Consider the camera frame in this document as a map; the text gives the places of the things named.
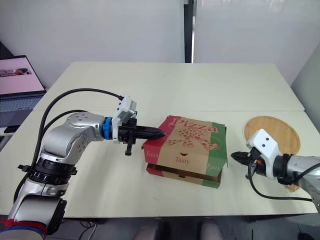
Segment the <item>laptop keyboard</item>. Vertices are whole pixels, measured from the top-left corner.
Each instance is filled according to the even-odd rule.
[[[41,97],[0,101],[0,113],[14,112],[18,110],[31,110],[40,99]]]

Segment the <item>white bracket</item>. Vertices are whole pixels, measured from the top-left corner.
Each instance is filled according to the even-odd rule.
[[[277,156],[282,155],[278,143],[264,129],[260,129],[249,139],[248,147],[250,149],[255,147],[261,153],[265,162],[265,174],[274,180],[274,162]]]
[[[136,112],[137,103],[132,101],[130,96],[125,96],[123,100],[119,103],[116,112],[112,117],[112,140],[115,144],[119,144],[118,130],[122,123],[128,122],[130,118],[135,118],[137,116]]]

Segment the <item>pizza illustration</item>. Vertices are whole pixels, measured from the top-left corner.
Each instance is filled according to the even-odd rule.
[[[211,142],[205,139],[208,136],[208,132],[203,129],[183,127],[177,130],[176,135],[181,139],[177,140],[168,140],[167,144],[173,146],[176,144],[181,144],[186,148],[194,148],[195,143],[198,142],[203,146],[207,151],[216,150],[220,147],[218,143]]]

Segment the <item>cardboard box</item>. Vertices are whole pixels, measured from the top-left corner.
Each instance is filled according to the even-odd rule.
[[[150,174],[218,188],[227,162],[223,124],[168,116],[159,127],[166,136],[143,144]]]

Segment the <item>green stripe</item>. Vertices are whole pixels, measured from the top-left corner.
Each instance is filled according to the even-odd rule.
[[[215,122],[212,123],[212,126],[216,127],[218,132],[211,132],[210,141],[219,144],[220,147],[218,149],[209,151],[205,174],[216,177],[221,172],[228,159],[226,147],[226,127],[223,124],[218,124]]]
[[[203,180],[202,185],[217,189],[220,186],[220,182]]]

